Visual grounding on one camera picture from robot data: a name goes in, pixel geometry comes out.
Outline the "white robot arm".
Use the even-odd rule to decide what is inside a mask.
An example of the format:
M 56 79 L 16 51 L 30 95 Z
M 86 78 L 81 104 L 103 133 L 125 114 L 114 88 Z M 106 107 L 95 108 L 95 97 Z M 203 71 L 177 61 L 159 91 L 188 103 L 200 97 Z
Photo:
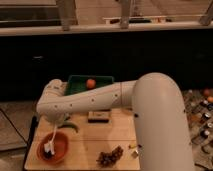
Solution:
M 195 171 L 182 93 L 163 73 L 64 95 L 58 79 L 44 88 L 36 111 L 54 123 L 66 113 L 130 108 L 134 114 L 140 171 Z

